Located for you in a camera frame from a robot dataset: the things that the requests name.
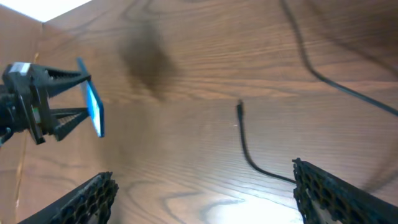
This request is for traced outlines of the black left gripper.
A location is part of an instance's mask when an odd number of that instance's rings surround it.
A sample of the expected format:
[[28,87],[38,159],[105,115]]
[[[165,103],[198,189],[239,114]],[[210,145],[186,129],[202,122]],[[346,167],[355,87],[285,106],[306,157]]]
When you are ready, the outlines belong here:
[[[14,133],[25,130],[36,144],[45,142],[40,127],[37,89],[44,84],[49,98],[55,97],[70,88],[91,80],[84,71],[70,71],[49,68],[27,62],[14,62],[7,65],[2,74],[1,85],[1,145]],[[82,121],[89,117],[87,108],[59,108],[50,110],[51,129],[57,141],[63,140]]]

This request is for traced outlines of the blue Galaxy smartphone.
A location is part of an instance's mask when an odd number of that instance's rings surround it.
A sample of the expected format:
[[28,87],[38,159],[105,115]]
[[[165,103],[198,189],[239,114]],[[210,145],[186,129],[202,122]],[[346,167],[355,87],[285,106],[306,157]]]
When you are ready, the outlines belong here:
[[88,75],[88,79],[80,84],[83,97],[85,99],[88,113],[93,127],[99,138],[105,136],[104,131],[104,106],[101,98],[96,91],[94,83],[91,81],[91,75],[87,71],[82,58],[77,58],[78,68],[84,75]]

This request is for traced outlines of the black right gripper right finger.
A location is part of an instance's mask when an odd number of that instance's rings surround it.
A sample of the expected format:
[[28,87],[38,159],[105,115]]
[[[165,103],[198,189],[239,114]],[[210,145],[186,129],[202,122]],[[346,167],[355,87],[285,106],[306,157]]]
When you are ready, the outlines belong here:
[[397,207],[299,158],[294,189],[304,223],[397,224]]

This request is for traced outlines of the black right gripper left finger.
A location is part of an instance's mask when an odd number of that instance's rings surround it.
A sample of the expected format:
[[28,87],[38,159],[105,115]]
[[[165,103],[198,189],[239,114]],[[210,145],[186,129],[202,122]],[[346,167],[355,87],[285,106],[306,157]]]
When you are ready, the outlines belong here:
[[21,223],[107,224],[119,189],[112,174],[100,172]]

